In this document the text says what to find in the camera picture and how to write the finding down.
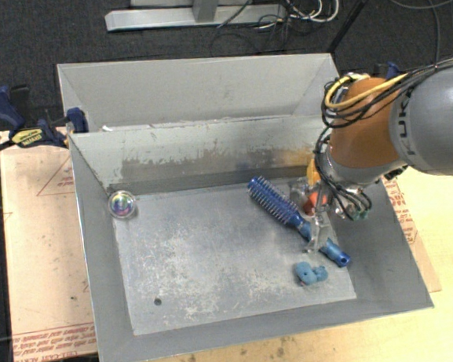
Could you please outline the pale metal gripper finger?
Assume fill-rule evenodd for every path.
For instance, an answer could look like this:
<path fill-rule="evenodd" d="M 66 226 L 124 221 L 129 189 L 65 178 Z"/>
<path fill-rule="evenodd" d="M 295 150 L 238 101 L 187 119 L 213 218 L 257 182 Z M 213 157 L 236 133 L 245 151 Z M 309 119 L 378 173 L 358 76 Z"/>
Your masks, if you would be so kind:
<path fill-rule="evenodd" d="M 302 208 L 308 201 L 310 194 L 310 186 L 307 179 L 298 179 L 289 181 L 288 187 L 290 188 L 289 197 L 298 206 Z"/>
<path fill-rule="evenodd" d="M 309 224 L 309 241 L 305 249 L 317 252 L 321 247 L 325 247 L 327 239 L 331 237 L 331 222 L 327 210 L 321 209 L 309 217 L 306 222 Z"/>

